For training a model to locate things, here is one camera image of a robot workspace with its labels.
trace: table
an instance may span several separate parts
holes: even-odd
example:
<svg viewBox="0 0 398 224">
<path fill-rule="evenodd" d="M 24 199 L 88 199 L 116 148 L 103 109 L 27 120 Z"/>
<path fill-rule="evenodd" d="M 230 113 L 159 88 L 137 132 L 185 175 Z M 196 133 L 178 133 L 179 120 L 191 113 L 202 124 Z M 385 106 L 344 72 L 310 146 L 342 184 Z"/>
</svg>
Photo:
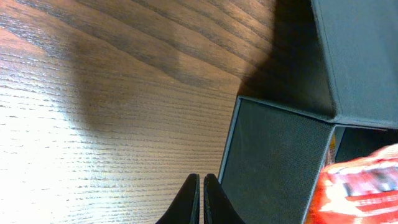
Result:
<svg viewBox="0 0 398 224">
<path fill-rule="evenodd" d="M 189 173 L 218 173 L 275 5 L 1 1 L 0 219 L 158 220 Z"/>
</svg>

